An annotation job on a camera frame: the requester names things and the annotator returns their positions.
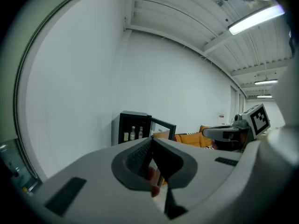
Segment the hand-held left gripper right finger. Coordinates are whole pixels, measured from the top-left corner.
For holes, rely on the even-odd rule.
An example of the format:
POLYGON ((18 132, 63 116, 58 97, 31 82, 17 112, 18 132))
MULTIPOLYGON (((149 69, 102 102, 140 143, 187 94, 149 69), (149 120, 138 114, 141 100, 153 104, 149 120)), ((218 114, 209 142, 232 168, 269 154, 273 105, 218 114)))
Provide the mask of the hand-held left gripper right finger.
POLYGON ((168 183, 164 213, 153 224, 236 224, 229 179, 240 154, 153 139, 153 159, 168 183))

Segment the person's left hand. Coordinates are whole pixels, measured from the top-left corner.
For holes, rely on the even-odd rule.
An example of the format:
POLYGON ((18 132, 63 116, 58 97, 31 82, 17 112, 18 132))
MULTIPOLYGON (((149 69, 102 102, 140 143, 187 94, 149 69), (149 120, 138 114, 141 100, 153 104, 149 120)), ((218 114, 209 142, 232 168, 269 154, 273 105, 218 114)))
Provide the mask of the person's left hand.
POLYGON ((153 167, 148 167, 148 174, 147 174, 147 180, 151 182, 151 196, 156 197, 160 193, 160 187, 158 185, 155 185, 153 183, 153 179, 156 176, 156 170, 153 167))

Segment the black mini fridge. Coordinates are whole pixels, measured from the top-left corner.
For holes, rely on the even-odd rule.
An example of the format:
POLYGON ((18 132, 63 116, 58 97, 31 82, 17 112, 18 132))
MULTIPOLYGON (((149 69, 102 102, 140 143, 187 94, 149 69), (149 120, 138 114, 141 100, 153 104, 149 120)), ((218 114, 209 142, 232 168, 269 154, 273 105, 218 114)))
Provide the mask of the black mini fridge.
POLYGON ((135 140, 138 139, 139 129, 143 127, 143 138, 150 135, 150 118, 152 116, 143 112, 122 111, 112 121, 111 145, 115 146, 124 142, 124 133, 129 133, 132 126, 135 126, 135 140))

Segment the person's right hand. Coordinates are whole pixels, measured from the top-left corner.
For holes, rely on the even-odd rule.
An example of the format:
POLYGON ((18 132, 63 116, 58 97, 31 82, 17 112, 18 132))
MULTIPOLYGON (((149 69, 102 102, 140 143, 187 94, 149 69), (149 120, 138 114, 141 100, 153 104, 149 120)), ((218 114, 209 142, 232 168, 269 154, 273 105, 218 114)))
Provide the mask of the person's right hand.
POLYGON ((231 133, 229 135, 229 142, 222 142, 218 140, 212 141, 212 147, 223 151, 241 151, 245 144, 247 133, 231 133))

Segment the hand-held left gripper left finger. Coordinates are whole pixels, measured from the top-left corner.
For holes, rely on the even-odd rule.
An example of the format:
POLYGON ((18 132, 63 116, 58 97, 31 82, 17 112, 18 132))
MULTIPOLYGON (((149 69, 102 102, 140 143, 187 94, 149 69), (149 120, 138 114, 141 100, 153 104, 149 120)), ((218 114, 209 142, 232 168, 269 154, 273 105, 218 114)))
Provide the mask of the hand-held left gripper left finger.
POLYGON ((113 158, 139 144, 134 140, 88 153, 53 175, 34 194, 35 209, 46 224, 163 224, 165 215, 150 192, 129 190, 113 175, 113 158), (49 201, 71 178, 86 182, 68 209, 58 215, 49 201))

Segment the glass fridge door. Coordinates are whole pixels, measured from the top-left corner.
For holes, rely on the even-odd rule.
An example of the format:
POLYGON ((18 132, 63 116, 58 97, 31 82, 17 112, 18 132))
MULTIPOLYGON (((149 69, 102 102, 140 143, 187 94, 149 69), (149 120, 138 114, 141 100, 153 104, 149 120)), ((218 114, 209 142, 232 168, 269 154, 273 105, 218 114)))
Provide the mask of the glass fridge door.
POLYGON ((174 140, 176 125, 154 117, 150 118, 149 136, 153 138, 164 138, 174 140))

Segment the metal flexible conduit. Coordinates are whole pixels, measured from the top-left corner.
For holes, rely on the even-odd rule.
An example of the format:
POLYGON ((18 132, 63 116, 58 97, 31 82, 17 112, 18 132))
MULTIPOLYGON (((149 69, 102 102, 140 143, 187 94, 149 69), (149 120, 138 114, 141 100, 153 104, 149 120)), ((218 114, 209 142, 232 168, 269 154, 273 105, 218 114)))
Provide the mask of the metal flexible conduit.
POLYGON ((33 32, 33 34, 31 35, 28 43, 26 44, 25 50, 21 56, 21 60, 19 62, 19 66, 17 69, 17 73, 16 73, 16 79, 15 79, 15 84, 14 84, 14 94, 13 94, 13 112, 14 112, 14 126, 16 129, 16 133, 17 133, 17 146, 18 146, 18 150, 20 152, 20 156, 26 166, 26 168, 28 169, 28 172, 30 173, 30 175, 39 180, 40 177, 38 175, 38 173, 36 172, 36 170, 34 169, 30 158, 28 157, 28 154, 25 150, 25 146, 22 140, 22 135, 21 135, 21 130, 20 130, 20 124, 19 124, 19 117, 18 117, 18 95, 19 95, 19 90, 20 90, 20 79, 21 79, 21 74, 23 72, 23 67, 25 64, 25 61, 27 59, 27 56, 30 52, 30 49, 33 45, 33 43, 36 41, 38 35, 40 34, 40 32, 42 31, 42 29, 44 29, 44 27, 47 25, 47 23, 49 23, 50 19, 52 19, 52 17, 60 10, 62 9, 64 6, 66 6, 66 4, 70 3, 72 0, 62 0, 57 6, 55 6, 49 13, 48 15, 38 24, 38 27, 35 29, 35 31, 33 32))

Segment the orange sofa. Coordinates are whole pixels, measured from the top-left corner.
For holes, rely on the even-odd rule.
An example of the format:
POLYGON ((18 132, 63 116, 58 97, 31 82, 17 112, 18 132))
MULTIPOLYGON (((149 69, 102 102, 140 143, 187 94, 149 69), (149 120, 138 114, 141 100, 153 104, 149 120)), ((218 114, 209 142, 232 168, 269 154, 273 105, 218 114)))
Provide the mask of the orange sofa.
POLYGON ((192 135, 185 135, 184 133, 175 134, 174 141, 190 146, 205 148, 206 146, 212 145, 212 140, 206 138, 202 134, 202 130, 209 128, 209 126, 200 126, 199 133, 192 135))

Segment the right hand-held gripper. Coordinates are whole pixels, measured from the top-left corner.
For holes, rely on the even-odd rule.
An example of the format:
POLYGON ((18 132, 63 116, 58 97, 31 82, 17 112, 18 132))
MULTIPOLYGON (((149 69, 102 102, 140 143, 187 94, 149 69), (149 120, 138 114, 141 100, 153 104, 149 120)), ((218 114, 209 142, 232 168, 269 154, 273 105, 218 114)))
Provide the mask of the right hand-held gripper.
POLYGON ((231 141, 234 133, 244 133, 247 136, 242 143, 242 150, 248 143, 255 141, 261 134, 270 128, 270 121, 263 103, 249 108, 242 114, 236 114, 233 125, 213 126, 202 130, 204 137, 217 141, 231 141))

